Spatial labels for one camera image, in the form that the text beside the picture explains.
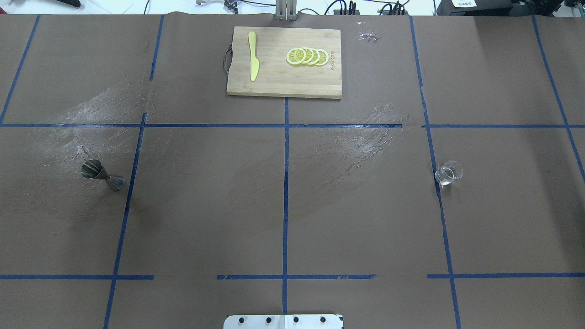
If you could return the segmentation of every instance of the sliced lemon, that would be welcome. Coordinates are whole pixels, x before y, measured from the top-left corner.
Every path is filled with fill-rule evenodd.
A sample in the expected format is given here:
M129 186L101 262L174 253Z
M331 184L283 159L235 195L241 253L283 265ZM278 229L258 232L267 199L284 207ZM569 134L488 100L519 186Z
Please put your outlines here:
M319 60L315 63L316 66L323 66L329 61L329 53L323 49L316 49L319 53Z
M310 61L309 63L307 63L307 65L315 65L315 64L317 64L317 62L319 62L319 59L321 58L321 55L317 51L317 49L311 48L311 51L315 53L315 58L313 58L312 61Z
M302 63L307 64L315 58L316 54L313 52L313 48L303 47L302 49L305 50L305 60Z
M287 62L291 65L299 65L305 60L307 53L302 48L293 48L287 53Z

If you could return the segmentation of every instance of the lime slice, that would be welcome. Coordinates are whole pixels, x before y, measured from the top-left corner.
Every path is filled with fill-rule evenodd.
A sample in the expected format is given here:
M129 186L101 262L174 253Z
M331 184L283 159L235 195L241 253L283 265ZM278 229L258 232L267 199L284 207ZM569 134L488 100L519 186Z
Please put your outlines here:
M302 63L307 64L315 58L316 54L313 52L313 48L303 47L302 49L305 50L305 60Z
M315 63L316 66L323 66L329 61L329 53L323 49L316 49L319 53L319 60Z
M299 65L305 60L307 53L302 48L293 48L287 53L287 62L291 65Z
M312 61L307 63L307 65L315 65L317 64L317 62L319 62L319 59L321 58L321 54L317 51L317 49L311 48L311 51L315 53L315 58L313 58Z

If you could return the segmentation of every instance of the cutting board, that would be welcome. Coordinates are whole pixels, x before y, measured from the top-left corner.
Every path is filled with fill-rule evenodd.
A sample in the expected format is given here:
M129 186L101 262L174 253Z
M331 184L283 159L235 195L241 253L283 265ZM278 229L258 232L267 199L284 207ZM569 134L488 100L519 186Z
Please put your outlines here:
M250 80L250 31L256 32L260 61L256 81ZM329 62L324 66L290 65L286 55L297 47L323 49L329 53ZM232 50L228 95L341 98L340 30L236 26Z

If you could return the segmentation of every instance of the glass of water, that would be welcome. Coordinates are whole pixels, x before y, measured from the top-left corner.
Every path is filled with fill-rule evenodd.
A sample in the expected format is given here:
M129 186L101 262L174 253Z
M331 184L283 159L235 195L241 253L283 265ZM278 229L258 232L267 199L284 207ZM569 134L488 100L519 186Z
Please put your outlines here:
M463 176L463 166L457 161L447 161L435 172L435 180L447 186Z

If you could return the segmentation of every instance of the knife blade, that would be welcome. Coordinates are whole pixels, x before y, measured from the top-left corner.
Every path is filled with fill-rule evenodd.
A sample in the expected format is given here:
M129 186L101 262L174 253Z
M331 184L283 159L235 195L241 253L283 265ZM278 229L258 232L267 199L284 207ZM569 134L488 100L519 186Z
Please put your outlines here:
M260 69L260 61L256 58L256 33L250 31L248 33L248 42L250 43L250 58L252 65L250 66L250 80L255 81Z

